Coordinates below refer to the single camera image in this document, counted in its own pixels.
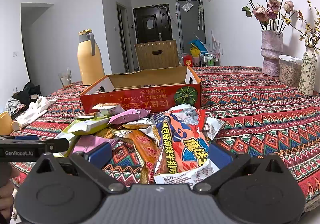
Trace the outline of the person's hand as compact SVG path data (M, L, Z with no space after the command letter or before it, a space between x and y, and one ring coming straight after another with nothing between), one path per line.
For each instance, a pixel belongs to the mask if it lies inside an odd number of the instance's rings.
M1 200L0 200L0 208L1 208L1 215L6 220L6 223L10 222L11 214L12 214L12 208L14 204L14 185L11 182L12 178L16 178L20 175L20 172L13 168L10 165L10 176L7 178L7 182L5 186L1 187Z

